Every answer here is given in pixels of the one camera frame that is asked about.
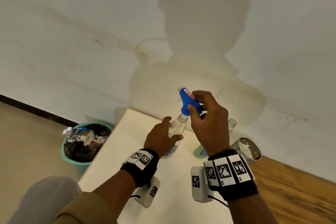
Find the baseboard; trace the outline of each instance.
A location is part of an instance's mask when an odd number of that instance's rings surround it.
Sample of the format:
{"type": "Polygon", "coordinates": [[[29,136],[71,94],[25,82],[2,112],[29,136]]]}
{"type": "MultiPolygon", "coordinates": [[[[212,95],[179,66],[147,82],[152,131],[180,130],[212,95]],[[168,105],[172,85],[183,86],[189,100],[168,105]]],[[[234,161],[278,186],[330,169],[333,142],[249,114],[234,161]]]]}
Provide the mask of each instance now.
{"type": "Polygon", "coordinates": [[[48,120],[52,120],[54,122],[57,122],[59,124],[62,124],[62,125],[68,126],[68,127],[74,127],[74,126],[78,125],[78,123],[73,122],[72,120],[68,120],[68,119],[65,119],[63,117],[54,115],[50,112],[43,111],[39,108],[33,107],[31,105],[27,105],[25,103],[22,103],[22,102],[19,102],[17,100],[8,98],[8,97],[3,96],[1,94],[0,94],[0,102],[5,103],[7,105],[14,106],[14,107],[19,108],[23,111],[30,112],[30,113],[35,114],[37,116],[46,118],[48,120]]]}

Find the beige tile floor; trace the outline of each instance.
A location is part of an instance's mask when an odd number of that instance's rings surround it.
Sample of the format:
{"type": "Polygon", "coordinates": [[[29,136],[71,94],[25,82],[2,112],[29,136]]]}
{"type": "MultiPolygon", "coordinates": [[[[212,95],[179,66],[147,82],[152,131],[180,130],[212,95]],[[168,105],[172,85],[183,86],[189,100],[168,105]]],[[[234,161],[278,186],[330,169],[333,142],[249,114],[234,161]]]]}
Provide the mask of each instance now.
{"type": "Polygon", "coordinates": [[[64,125],[0,102],[0,224],[6,223],[21,195],[51,175],[79,181],[83,170],[61,157],[64,125]]]}

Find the wooden floor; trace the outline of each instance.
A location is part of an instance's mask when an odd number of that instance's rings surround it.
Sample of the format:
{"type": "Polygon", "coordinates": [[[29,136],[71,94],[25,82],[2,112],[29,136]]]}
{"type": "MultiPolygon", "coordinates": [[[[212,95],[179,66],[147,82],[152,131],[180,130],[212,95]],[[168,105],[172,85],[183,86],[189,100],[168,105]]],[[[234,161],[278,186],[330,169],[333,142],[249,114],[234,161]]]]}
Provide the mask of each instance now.
{"type": "Polygon", "coordinates": [[[279,223],[336,223],[336,184],[266,157],[251,169],[279,223]]]}

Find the wristband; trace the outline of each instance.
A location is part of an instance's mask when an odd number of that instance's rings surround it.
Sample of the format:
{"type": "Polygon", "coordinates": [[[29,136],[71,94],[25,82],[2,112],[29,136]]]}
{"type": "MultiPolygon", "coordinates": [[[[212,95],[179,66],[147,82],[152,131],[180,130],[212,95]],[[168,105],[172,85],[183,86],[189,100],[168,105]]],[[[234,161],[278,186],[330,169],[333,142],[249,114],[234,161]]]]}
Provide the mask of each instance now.
{"type": "Polygon", "coordinates": [[[140,149],[130,155],[120,170],[127,171],[134,179],[136,187],[148,184],[154,176],[159,155],[152,149],[140,149]]]}
{"type": "Polygon", "coordinates": [[[259,194],[246,160],[233,149],[211,156],[204,168],[209,188],[218,191],[225,201],[259,194]]]}

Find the stainless steel cup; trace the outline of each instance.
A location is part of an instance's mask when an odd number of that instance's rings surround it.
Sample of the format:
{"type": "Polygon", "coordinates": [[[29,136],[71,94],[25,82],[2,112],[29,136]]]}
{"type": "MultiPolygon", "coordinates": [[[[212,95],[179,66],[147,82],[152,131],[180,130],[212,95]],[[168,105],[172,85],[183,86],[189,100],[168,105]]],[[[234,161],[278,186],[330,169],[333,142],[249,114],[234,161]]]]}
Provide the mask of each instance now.
{"type": "Polygon", "coordinates": [[[241,137],[237,141],[235,141],[231,145],[231,149],[236,150],[238,154],[242,155],[249,165],[255,163],[256,161],[258,161],[261,158],[261,152],[259,150],[259,147],[251,139],[248,139],[248,138],[245,138],[245,137],[241,137]],[[244,151],[239,147],[239,142],[243,143],[243,144],[246,144],[246,145],[249,145],[249,149],[251,151],[253,159],[246,156],[244,151]]]}

